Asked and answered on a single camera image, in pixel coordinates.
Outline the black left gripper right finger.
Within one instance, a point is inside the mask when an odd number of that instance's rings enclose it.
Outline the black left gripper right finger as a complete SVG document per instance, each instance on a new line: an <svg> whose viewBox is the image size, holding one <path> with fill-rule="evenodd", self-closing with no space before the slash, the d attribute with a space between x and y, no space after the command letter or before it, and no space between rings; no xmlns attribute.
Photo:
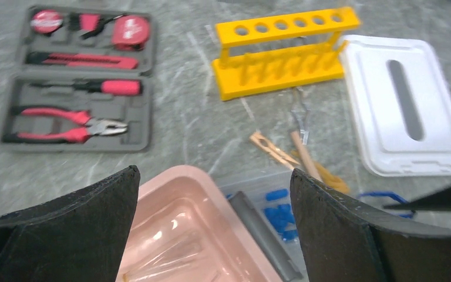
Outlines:
<svg viewBox="0 0 451 282"><path fill-rule="evenodd" d="M451 229L376 209L300 169L290 196L310 281L451 281Z"/></svg>

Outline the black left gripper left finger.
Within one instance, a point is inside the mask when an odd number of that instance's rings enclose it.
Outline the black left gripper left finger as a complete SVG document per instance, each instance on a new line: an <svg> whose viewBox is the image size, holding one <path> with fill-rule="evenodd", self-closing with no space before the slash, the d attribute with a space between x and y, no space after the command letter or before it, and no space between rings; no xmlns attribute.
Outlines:
<svg viewBox="0 0 451 282"><path fill-rule="evenodd" d="M0 216L0 281L115 281L134 218L140 172Z"/></svg>

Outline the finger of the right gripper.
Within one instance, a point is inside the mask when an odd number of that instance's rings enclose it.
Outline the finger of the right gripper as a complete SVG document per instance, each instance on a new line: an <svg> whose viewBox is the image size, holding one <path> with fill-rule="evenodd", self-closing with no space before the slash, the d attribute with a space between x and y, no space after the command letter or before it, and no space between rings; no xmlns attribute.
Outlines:
<svg viewBox="0 0 451 282"><path fill-rule="evenodd" d="M412 200L409 203L386 205L384 208L390 210L451 212L451 186Z"/></svg>

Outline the yellow rubber tubing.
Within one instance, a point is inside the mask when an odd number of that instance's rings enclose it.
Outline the yellow rubber tubing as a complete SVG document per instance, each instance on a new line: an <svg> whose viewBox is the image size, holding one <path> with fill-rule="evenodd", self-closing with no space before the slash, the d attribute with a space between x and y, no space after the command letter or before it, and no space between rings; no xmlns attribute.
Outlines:
<svg viewBox="0 0 451 282"><path fill-rule="evenodd" d="M321 182L324 182L329 187L341 193L350 193L349 186L339 176L332 174L326 167L318 162L313 162L313 164L321 177Z"/></svg>

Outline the pink plastic bin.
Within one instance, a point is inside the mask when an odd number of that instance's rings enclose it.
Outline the pink plastic bin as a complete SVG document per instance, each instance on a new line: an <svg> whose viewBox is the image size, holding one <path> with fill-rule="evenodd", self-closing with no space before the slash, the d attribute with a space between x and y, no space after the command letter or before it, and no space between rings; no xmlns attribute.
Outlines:
<svg viewBox="0 0 451 282"><path fill-rule="evenodd" d="M186 165L140 186L117 281L136 264L180 242L202 244L206 258L197 269L163 281L280 280L211 177Z"/></svg>

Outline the bag of plastic pipettes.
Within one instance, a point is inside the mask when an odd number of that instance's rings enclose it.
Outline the bag of plastic pipettes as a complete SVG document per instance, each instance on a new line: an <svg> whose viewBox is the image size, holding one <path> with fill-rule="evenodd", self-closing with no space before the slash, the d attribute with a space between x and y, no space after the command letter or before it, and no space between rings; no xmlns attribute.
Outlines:
<svg viewBox="0 0 451 282"><path fill-rule="evenodd" d="M147 262L136 264L122 275L122 281L163 281L197 269L205 258L206 253L202 244L176 243Z"/></svg>

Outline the wooden test tube clamp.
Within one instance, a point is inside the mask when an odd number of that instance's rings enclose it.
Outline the wooden test tube clamp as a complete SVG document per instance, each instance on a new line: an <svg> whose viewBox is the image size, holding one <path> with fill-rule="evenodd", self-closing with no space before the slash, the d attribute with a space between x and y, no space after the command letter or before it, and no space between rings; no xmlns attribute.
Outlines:
<svg viewBox="0 0 451 282"><path fill-rule="evenodd" d="M280 148L276 147L272 141L263 136L259 131L254 132L249 140L256 145L260 150L268 154L272 159L276 160L278 163L284 165L290 170L294 170L295 166L299 166L300 163L291 157L289 154L285 153Z"/></svg>

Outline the metal wire tube holder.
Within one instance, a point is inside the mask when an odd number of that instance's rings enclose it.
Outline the metal wire tube holder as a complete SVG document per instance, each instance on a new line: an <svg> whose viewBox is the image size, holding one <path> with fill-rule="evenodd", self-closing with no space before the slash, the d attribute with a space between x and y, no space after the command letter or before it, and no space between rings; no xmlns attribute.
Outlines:
<svg viewBox="0 0 451 282"><path fill-rule="evenodd" d="M303 91L300 87L292 88L290 112L297 123L302 144L307 145L309 139L309 107L303 101Z"/></svg>

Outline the blue safety glasses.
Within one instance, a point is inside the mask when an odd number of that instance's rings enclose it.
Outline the blue safety glasses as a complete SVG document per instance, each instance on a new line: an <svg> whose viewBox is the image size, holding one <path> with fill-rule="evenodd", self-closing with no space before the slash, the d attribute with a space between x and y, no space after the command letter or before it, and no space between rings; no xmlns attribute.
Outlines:
<svg viewBox="0 0 451 282"><path fill-rule="evenodd" d="M372 191L372 192L365 192L360 193L356 195L356 198L364 203L370 204L371 206L378 207L382 209L383 211L402 217L404 219L413 219L416 216L415 211L402 211L400 212L393 212L393 211L387 211L384 206L387 204L406 204L409 203L406 199L404 199L402 196L398 195L395 192L392 191Z"/></svg>

